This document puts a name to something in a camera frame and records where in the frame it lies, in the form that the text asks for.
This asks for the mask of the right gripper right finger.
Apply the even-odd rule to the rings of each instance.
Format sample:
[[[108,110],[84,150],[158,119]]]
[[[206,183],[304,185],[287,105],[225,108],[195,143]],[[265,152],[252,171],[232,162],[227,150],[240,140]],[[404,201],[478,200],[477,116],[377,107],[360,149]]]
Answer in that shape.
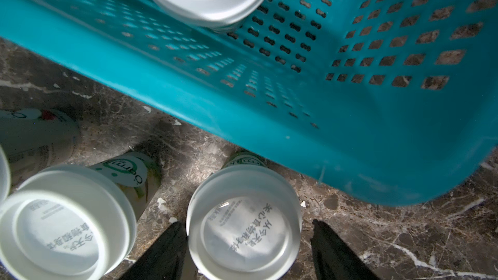
[[[311,248],[318,280],[379,278],[325,222],[313,220]]]

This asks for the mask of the teal plastic basket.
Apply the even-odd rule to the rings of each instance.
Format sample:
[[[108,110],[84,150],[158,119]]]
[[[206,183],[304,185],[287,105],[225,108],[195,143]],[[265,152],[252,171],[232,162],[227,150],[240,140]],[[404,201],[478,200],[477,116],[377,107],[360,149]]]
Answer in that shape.
[[[1,36],[355,198],[426,202],[497,146],[497,0],[1,0]]]

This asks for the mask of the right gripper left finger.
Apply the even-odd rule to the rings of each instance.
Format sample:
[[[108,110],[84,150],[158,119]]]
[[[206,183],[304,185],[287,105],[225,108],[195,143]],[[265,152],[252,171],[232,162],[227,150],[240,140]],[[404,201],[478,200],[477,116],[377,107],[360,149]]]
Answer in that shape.
[[[171,224],[119,280],[181,279],[187,243],[185,225]]]

